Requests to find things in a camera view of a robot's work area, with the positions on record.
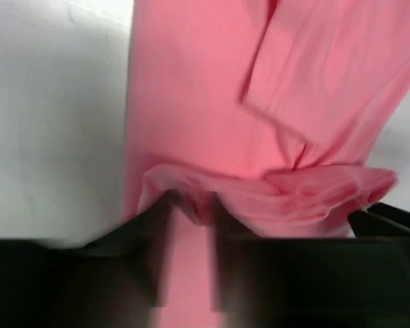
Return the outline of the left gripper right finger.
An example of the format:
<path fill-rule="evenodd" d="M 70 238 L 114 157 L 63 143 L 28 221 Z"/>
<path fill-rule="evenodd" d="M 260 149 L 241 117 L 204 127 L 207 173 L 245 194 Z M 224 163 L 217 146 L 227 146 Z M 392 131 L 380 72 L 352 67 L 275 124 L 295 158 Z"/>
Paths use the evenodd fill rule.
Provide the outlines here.
<path fill-rule="evenodd" d="M 229 327 L 410 327 L 410 237 L 265 238 L 213 198 Z"/>

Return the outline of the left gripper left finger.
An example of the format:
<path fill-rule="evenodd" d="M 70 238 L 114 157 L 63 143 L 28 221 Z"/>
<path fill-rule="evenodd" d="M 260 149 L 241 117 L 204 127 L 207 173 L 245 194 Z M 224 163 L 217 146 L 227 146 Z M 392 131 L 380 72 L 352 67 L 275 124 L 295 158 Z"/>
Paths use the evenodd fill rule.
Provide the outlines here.
<path fill-rule="evenodd" d="M 149 327 L 172 207 L 148 209 L 81 247 L 0 239 L 0 327 Z"/>

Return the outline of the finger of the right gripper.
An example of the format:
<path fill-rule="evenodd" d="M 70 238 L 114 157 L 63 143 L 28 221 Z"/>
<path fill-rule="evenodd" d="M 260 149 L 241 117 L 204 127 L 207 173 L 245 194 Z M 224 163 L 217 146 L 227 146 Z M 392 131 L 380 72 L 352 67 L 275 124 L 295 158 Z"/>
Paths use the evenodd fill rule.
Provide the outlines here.
<path fill-rule="evenodd" d="M 410 237 L 410 212 L 377 202 L 348 215 L 356 237 Z"/>

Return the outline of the pink t-shirt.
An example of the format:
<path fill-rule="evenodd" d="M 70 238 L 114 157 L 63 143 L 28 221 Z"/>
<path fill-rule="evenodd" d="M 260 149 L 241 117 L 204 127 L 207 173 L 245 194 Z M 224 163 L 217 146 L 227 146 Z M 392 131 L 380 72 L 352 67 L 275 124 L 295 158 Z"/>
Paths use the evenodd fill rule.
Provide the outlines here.
<path fill-rule="evenodd" d="M 170 189 L 157 327 L 212 327 L 211 195 L 265 236 L 345 236 L 395 184 L 366 161 L 410 89 L 410 1 L 136 1 L 123 214 Z"/>

